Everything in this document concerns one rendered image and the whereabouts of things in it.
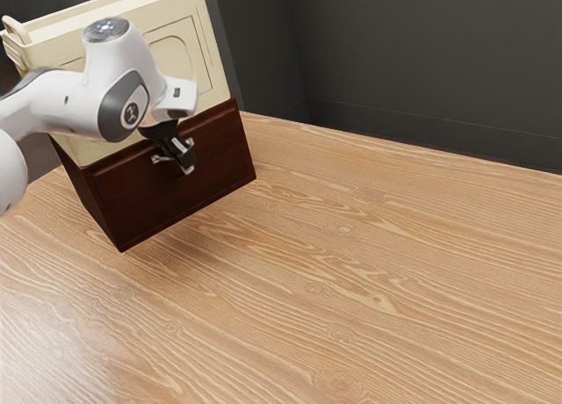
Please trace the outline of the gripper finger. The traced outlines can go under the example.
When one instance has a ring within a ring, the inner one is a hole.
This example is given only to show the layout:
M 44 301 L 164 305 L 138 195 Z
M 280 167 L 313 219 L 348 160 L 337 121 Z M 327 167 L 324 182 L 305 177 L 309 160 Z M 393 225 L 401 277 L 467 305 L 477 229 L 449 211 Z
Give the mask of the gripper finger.
M 164 159 L 167 161 L 174 160 L 185 175 L 189 175 L 195 170 L 195 152 L 192 138 L 186 140 L 179 135 L 165 138 L 162 151 L 164 152 Z

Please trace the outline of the dark brown wooden cabinet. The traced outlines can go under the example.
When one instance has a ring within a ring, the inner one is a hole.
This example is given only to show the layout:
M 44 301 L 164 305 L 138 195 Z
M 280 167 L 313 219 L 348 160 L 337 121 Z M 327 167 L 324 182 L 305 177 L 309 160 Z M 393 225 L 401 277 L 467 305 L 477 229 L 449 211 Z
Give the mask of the dark brown wooden cabinet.
M 179 132 L 194 141 L 196 163 L 189 175 L 175 162 L 152 162 L 160 150 L 148 140 L 83 167 L 60 141 L 52 141 L 84 208 L 119 251 L 255 180 L 235 98 L 180 123 Z

